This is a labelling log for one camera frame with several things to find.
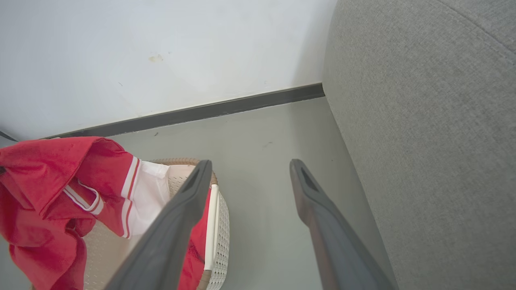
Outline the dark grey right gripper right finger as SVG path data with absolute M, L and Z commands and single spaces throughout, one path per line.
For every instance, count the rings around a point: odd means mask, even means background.
M 308 227 L 325 290 L 394 290 L 385 272 L 302 160 L 289 164 L 295 206 Z

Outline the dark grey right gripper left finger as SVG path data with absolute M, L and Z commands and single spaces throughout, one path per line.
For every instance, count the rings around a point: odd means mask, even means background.
M 201 160 L 106 286 L 107 290 L 175 290 L 193 227 L 201 220 L 212 162 Z

